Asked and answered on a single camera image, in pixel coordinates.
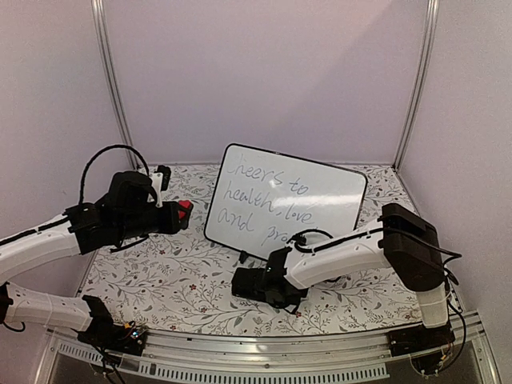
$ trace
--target metal frame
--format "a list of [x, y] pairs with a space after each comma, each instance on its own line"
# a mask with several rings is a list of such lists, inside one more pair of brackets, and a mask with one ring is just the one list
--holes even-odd
[[[119, 133], [123, 144], [134, 146], [126, 114], [122, 106], [121, 93], [119, 92], [118, 80], [115, 76], [114, 62], [112, 60], [112, 52], [110, 51], [109, 37], [106, 30], [105, 10], [103, 8], [103, 0], [92, 0], [94, 25], [96, 26], [96, 35], [98, 37], [98, 45], [100, 55], [102, 57], [103, 69], [105, 71], [106, 82], [109, 87], [110, 99], [116, 120], [118, 122]], [[130, 151], [126, 151], [126, 156], [133, 169], [137, 169], [138, 159]]]
[[[133, 141], [126, 120], [126, 114], [122, 105], [121, 93], [119, 91], [118, 82], [115, 75], [112, 53], [110, 51], [110, 43], [106, 28], [105, 10], [103, 0], [91, 0], [94, 16], [94, 24], [96, 26], [96, 35], [98, 36], [98, 44], [100, 54], [102, 56], [103, 68], [107, 84], [109, 86], [110, 98], [114, 107], [114, 112], [118, 122], [119, 133], [124, 144], [133, 146]], [[416, 114], [418, 112], [419, 103], [421, 101], [423, 87], [425, 85], [426, 73], [428, 70], [432, 47], [434, 45], [435, 28], [438, 20], [439, 0], [429, 0], [426, 12], [425, 31], [423, 34], [423, 43], [421, 48], [420, 61], [418, 64], [418, 72], [414, 80], [414, 87], [407, 109], [406, 121], [404, 123], [402, 136], [398, 144], [398, 150], [394, 157], [392, 167], [397, 173], [400, 171], [407, 147], [409, 145], [410, 136], [413, 131]], [[139, 167], [138, 160], [129, 151], [126, 152], [130, 165], [137, 169]]]
[[414, 122], [418, 113], [419, 103], [422, 98], [423, 87], [425, 85], [426, 72], [430, 63], [432, 47], [434, 45], [435, 27], [438, 21], [438, 0], [429, 0], [425, 20], [425, 32], [423, 34], [422, 52], [418, 64], [418, 72], [414, 81], [413, 94], [410, 99], [409, 108], [407, 109], [406, 122], [403, 127], [402, 137], [398, 144], [398, 150], [394, 157], [393, 168], [400, 172], [404, 158], [406, 156], [407, 147], [409, 145], [410, 136], [413, 132]]
[[[406, 192], [407, 196], [409, 197], [410, 202], [413, 205], [414, 210], [416, 211], [416, 214], [420, 214], [420, 211], [418, 209], [418, 204], [414, 200], [413, 195], [407, 189], [407, 185], [406, 185], [402, 175], [395, 168], [394, 168], [394, 174], [396, 174], [398, 181], [400, 182], [400, 184], [402, 185], [402, 188], [404, 189], [404, 191]], [[459, 289], [459, 286], [456, 286], [455, 284], [452, 284], [450, 282], [450, 287], [452, 289], [452, 292], [454, 293], [453, 297], [454, 297], [454, 300], [455, 300], [456, 307], [458, 308], [458, 310], [460, 310], [462, 312], [465, 312], [466, 311], [466, 307], [464, 306], [464, 296], [461, 293], [461, 290]]]
[[[467, 324], [466, 347], [473, 347], [478, 357], [484, 383], [499, 383], [498, 372], [486, 340], [482, 323], [475, 311], [464, 314]], [[462, 341], [462, 322], [451, 316], [452, 327]], [[409, 355], [391, 357], [386, 333], [373, 330], [352, 334], [330, 334], [301, 337], [248, 338], [203, 334], [184, 334], [169, 331], [150, 331], [143, 356], [122, 356], [121, 372], [172, 382], [246, 382], [291, 384], [310, 382], [323, 384], [336, 382], [336, 375], [352, 374], [369, 379], [369, 372], [380, 367], [379, 375], [386, 376], [385, 364], [396, 362]], [[101, 365], [97, 352], [87, 344], [76, 341], [70, 330], [58, 329], [46, 349], [39, 369], [37, 384], [47, 384], [57, 354], [63, 354], [93, 365]], [[428, 354], [438, 349], [425, 350], [414, 356]]]
[[77, 291], [74, 293], [74, 296], [77, 297], [82, 293], [82, 288], [86, 284], [87, 277], [89, 276], [89, 272], [93, 267], [94, 260], [96, 260], [96, 256], [98, 256], [99, 250], [95, 250], [94, 252], [91, 252], [87, 256], [89, 257], [89, 261], [87, 263], [86, 271], [84, 272], [84, 275], [82, 277], [82, 280], [80, 281], [80, 284], [78, 284]]

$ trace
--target wire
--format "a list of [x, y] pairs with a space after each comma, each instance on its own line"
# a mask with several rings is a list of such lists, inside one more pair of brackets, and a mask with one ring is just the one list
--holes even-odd
[[451, 310], [453, 312], [455, 312], [457, 314], [457, 316], [460, 317], [461, 319], [461, 322], [462, 322], [462, 327], [463, 327], [463, 336], [462, 336], [462, 344], [461, 344], [461, 349], [458, 350], [457, 354], [455, 355], [454, 358], [451, 358], [449, 361], [448, 361], [448, 364], [446, 364], [445, 366], [443, 366], [443, 368], [441, 368], [439, 370], [439, 373], [447, 370], [448, 368], [450, 368], [456, 361], [457, 359], [459, 358], [459, 356], [462, 354], [462, 350], [464, 350], [464, 345], [466, 344], [466, 337], [467, 337], [467, 326], [466, 326], [466, 320], [464, 319], [464, 316], [462, 315], [461, 312], [459, 312], [458, 310], [455, 309], [455, 307], [451, 304], [451, 302], [448, 302], [448, 306], [451, 308]]
[[115, 373], [115, 375], [118, 377], [121, 384], [126, 384], [125, 380], [122, 378], [121, 374], [119, 373], [118, 369], [115, 366], [115, 363], [112, 362], [111, 356], [105, 351], [104, 348], [97, 348], [96, 346], [93, 346], [93, 348], [96, 349], [96, 351], [103, 357], [102, 364], [103, 364], [103, 377], [108, 380], [110, 384], [115, 384], [114, 380], [109, 377], [109, 372], [106, 371], [106, 364], [112, 368], [112, 371]]
[[126, 335], [124, 337], [120, 338], [119, 340], [124, 340], [124, 339], [128, 338], [132, 334], [132, 332], [134, 331], [134, 329], [135, 329], [135, 322], [131, 321], [131, 322], [128, 323], [128, 325], [130, 326], [130, 329], [128, 330]]
[[436, 250], [437, 252], [440, 252], [442, 254], [448, 254], [449, 256], [453, 256], [454, 258], [461, 258], [462, 255], [458, 252], [453, 252], [452, 250], [445, 250], [443, 248], [440, 248], [438, 246], [435, 246], [433, 244], [430, 244], [429, 242], [426, 242], [422, 238], [419, 238], [418, 236], [415, 236], [413, 234], [410, 234], [409, 232], [406, 232], [404, 230], [398, 230], [396, 228], [383, 228], [385, 232], [393, 232], [396, 234], [402, 234], [407, 238], [410, 238], [411, 240], [414, 240], [415, 242], [418, 242], [428, 248], [431, 248], [432, 250]]
[[49, 222], [48, 224], [45, 224], [44, 226], [40, 226], [39, 228], [33, 228], [31, 230], [24, 230], [23, 232], [20, 232], [19, 234], [15, 234], [14, 236], [11, 236], [10, 238], [4, 238], [3, 240], [0, 241], [0, 246], [4, 246], [11, 242], [15, 242], [15, 241], [19, 240], [20, 238], [25, 238], [32, 234], [36, 234], [37, 232], [43, 232], [44, 230], [48, 230], [55, 226], [60, 226], [61, 224], [64, 224], [67, 221], [69, 221], [69, 218], [61, 218], [60, 220], [56, 220], [54, 222]]
[[127, 244], [125, 246], [120, 246], [119, 248], [113, 248], [110, 250], [110, 252], [112, 254], [115, 254], [116, 252], [121, 252], [122, 250], [127, 250], [129, 248], [131, 248], [132, 246], [138, 246], [139, 244], [143, 243], [145, 240], [147, 240], [148, 238], [150, 238], [149, 235], [146, 235], [146, 236], [142, 236], [139, 240], [137, 240], [136, 242], [131, 242], [130, 244]]
[[323, 234], [324, 236], [327, 236], [328, 238], [334, 238], [332, 234], [330, 234], [329, 232], [326, 232], [324, 230], [319, 230], [317, 228], [309, 228], [308, 230], [301, 230], [300, 232], [297, 232], [296, 234], [294, 234], [289, 241], [291, 241], [294, 237], [296, 236], [302, 236], [303, 234], [310, 234], [310, 233], [316, 233], [316, 234]]
[[455, 284], [456, 286], [458, 286], [458, 280], [457, 278], [455, 277], [454, 273], [449, 270], [448, 268], [446, 268], [445, 266], [443, 267], [444, 271], [446, 272], [446, 276], [448, 277], [448, 279], [453, 283]]
[[338, 246], [340, 244], [343, 244], [344, 242], [348, 242], [349, 240], [354, 240], [355, 238], [364, 238], [365, 236], [369, 236], [371, 234], [375, 234], [377, 232], [383, 232], [383, 228], [375, 228], [373, 230], [368, 230], [367, 232], [361, 232], [360, 234], [353, 234], [351, 236], [346, 236], [344, 238], [339, 238], [338, 240], [334, 240], [333, 242], [328, 242], [327, 244], [324, 244], [323, 246], [318, 246], [316, 248], [305, 248], [303, 246], [300, 246], [299, 244], [295, 243], [295, 249], [303, 252], [304, 254], [312, 254], [319, 252], [321, 250], [326, 250], [329, 248], [332, 248], [333, 246]]
[[450, 356], [452, 354], [451, 350], [453, 347], [454, 347], [454, 344], [452, 342], [450, 344], [448, 344], [448, 350], [445, 353], [446, 356]]
[[16, 332], [18, 334], [20, 334], [21, 332], [25, 331], [26, 327], [25, 327], [25, 323], [22, 322], [22, 327], [20, 329], [16, 329], [16, 328], [13, 328], [12, 326], [8, 326], [7, 324], [5, 324], [4, 322], [2, 323], [3, 326], [5, 328], [7, 328], [8, 330], [12, 331], [12, 332]]
[[446, 264], [448, 264], [449, 262], [452, 262], [453, 260], [457, 260], [458, 258], [461, 258], [462, 255], [460, 256], [452, 256], [451, 258], [448, 258], [447, 260], [445, 260], [444, 262], [442, 262], [442, 264], [445, 266]]
[[347, 237], [344, 237], [344, 238], [340, 238], [338, 240], [334, 240], [333, 242], [328, 242], [327, 244], [324, 244], [323, 246], [318, 246], [317, 248], [305, 248], [303, 246], [300, 246], [299, 244], [295, 243], [295, 249], [299, 250], [300, 252], [303, 252], [305, 254], [312, 254], [312, 253], [315, 253], [315, 252], [319, 252], [321, 250], [326, 250], [326, 249], [329, 249], [333, 246], [338, 246], [340, 244], [343, 244], [344, 242], [348, 242], [349, 240], [354, 240], [356, 238], [364, 238], [365, 236], [369, 236], [371, 234], [376, 234], [377, 232], [391, 232], [391, 233], [396, 233], [396, 234], [401, 234], [407, 238], [410, 238], [411, 240], [419, 243], [419, 244], [422, 244], [423, 246], [426, 246], [427, 248], [430, 248], [432, 250], [436, 250], [437, 252], [440, 252], [442, 254], [448, 254], [450, 256], [452, 256], [453, 258], [449, 258], [447, 260], [454, 260], [454, 258], [461, 258], [462, 255], [457, 253], [457, 252], [453, 252], [451, 250], [445, 250], [443, 248], [440, 248], [438, 246], [435, 246], [433, 244], [430, 244], [429, 242], [426, 242], [425, 240], [423, 240], [422, 238], [419, 238], [418, 236], [415, 236], [413, 234], [410, 234], [409, 232], [406, 232], [404, 230], [398, 230], [398, 229], [395, 229], [395, 228], [375, 228], [373, 230], [368, 230], [366, 232], [361, 232], [360, 234], [353, 234], [351, 236], [347, 236]]
[[87, 176], [87, 172], [89, 171], [89, 168], [90, 166], [92, 166], [93, 162], [99, 158], [99, 156], [101, 154], [104, 154], [105, 152], [109, 151], [109, 150], [115, 150], [115, 149], [124, 149], [124, 150], [130, 150], [131, 152], [133, 152], [134, 154], [137, 155], [137, 157], [140, 159], [140, 161], [142, 162], [142, 164], [144, 165], [144, 169], [146, 170], [146, 173], [147, 175], [149, 176], [150, 175], [150, 168], [148, 167], [147, 165], [147, 162], [146, 160], [144, 159], [144, 157], [140, 154], [140, 152], [138, 150], [136, 150], [135, 148], [133, 148], [132, 146], [127, 146], [125, 144], [113, 144], [112, 146], [106, 146], [105, 148], [103, 148], [102, 150], [98, 151], [93, 157], [91, 160], [89, 160], [86, 164], [86, 168], [83, 170], [83, 173], [82, 173], [82, 179], [80, 180], [80, 198], [78, 200], [78, 204], [81, 206], [83, 204], [83, 199], [84, 199], [84, 189], [85, 189], [85, 186], [86, 186], [86, 176]]

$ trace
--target floral mat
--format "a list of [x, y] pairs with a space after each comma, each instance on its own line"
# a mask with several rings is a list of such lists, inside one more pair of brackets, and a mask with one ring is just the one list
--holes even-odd
[[[344, 166], [363, 172], [368, 188], [358, 225], [380, 215], [389, 202], [414, 210], [389, 166]], [[421, 320], [418, 303], [391, 269], [363, 270], [310, 289], [296, 314], [233, 297], [230, 281], [238, 253], [203, 235], [218, 165], [172, 166], [165, 200], [189, 199], [188, 230], [151, 235], [112, 254], [100, 250], [83, 294], [100, 297], [117, 321], [136, 320], [156, 330], [200, 334], [279, 336], [334, 334]], [[247, 260], [244, 266], [258, 267]]]

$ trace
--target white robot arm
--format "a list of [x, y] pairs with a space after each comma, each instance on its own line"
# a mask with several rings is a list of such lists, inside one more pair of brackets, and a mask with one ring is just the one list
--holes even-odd
[[[82, 342], [140, 354], [145, 340], [140, 329], [133, 324], [129, 329], [115, 325], [99, 298], [53, 296], [8, 281], [59, 258], [88, 254], [103, 246], [122, 250], [152, 233], [175, 234], [186, 229], [193, 205], [162, 201], [169, 179], [170, 169], [164, 166], [151, 176], [136, 171], [116, 173], [108, 193], [96, 203], [80, 202], [38, 227], [0, 240], [0, 324], [64, 326], [76, 330]], [[128, 238], [140, 240], [123, 246]], [[127, 332], [131, 338], [125, 338]]]
[[454, 340], [448, 317], [446, 276], [436, 229], [398, 204], [347, 236], [306, 244], [305, 230], [272, 252], [265, 268], [237, 268], [231, 282], [235, 296], [267, 302], [276, 308], [300, 305], [314, 284], [370, 268], [393, 267], [406, 288], [416, 293], [422, 326], [407, 335], [390, 332], [394, 343], [417, 339], [427, 349]]
[[[295, 247], [296, 241], [292, 240], [290, 242], [292, 250], [288, 253], [285, 262], [285, 279], [300, 290], [305, 290], [319, 282], [351, 274], [358, 270], [390, 268], [391, 264], [384, 256], [384, 249], [378, 246], [383, 239], [381, 222], [373, 220], [368, 225], [356, 230], [354, 235], [366, 234], [372, 230], [379, 231], [320, 251], [314, 250], [328, 246], [346, 236], [320, 242], [313, 246], [304, 246], [302, 250], [298, 250]], [[448, 322], [444, 281], [431, 290], [418, 291], [415, 294], [422, 312], [423, 325], [426, 328], [444, 326]]]

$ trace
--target white enclosure wall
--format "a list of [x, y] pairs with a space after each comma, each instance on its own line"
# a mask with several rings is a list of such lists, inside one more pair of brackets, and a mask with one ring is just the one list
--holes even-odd
[[240, 142], [390, 164], [427, 3], [106, 2], [134, 144], [152, 163], [218, 162]]
[[512, 375], [512, 2], [442, 2], [402, 176]]
[[[0, 5], [0, 238], [37, 225], [78, 201], [87, 160], [119, 142], [89, 2], [8, 1]], [[88, 176], [86, 199], [106, 192], [124, 153], [106, 154]], [[73, 295], [89, 258], [61, 260], [14, 279]], [[43, 328], [0, 326], [0, 382], [32, 382]]]

